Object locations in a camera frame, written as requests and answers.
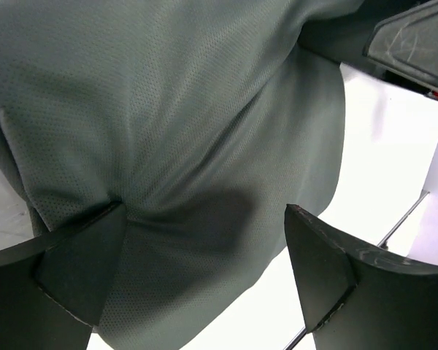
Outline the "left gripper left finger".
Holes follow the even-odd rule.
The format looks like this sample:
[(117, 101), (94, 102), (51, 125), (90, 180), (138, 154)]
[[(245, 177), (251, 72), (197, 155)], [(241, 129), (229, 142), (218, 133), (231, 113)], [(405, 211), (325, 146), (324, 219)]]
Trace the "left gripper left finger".
[(52, 233), (0, 250), (0, 349), (86, 349), (126, 234), (112, 203)]

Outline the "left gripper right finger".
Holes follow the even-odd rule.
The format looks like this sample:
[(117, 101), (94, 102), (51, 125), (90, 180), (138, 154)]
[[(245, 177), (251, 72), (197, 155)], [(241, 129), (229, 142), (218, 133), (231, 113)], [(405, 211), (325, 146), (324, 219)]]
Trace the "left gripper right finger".
[(285, 238), (317, 349), (438, 350), (438, 265), (353, 237), (297, 205)]

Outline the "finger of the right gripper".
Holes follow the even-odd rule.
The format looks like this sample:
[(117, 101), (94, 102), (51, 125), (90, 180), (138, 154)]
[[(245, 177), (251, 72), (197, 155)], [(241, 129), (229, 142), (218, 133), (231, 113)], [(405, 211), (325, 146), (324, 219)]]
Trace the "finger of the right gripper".
[(438, 100), (438, 1), (427, 1), (379, 22), (364, 56)]
[(303, 25), (298, 43), (312, 53), (379, 79), (385, 69), (366, 58), (364, 48), (385, 16), (385, 7), (359, 7), (342, 17), (312, 20)]

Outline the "dark grey t-shirt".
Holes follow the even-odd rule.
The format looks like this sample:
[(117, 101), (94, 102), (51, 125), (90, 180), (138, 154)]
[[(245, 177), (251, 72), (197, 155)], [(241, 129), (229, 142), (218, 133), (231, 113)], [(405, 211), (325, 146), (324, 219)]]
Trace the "dark grey t-shirt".
[(98, 332), (179, 349), (334, 196), (339, 65), (298, 46), (359, 1), (0, 1), (0, 166), (39, 231), (112, 201), (128, 232)]

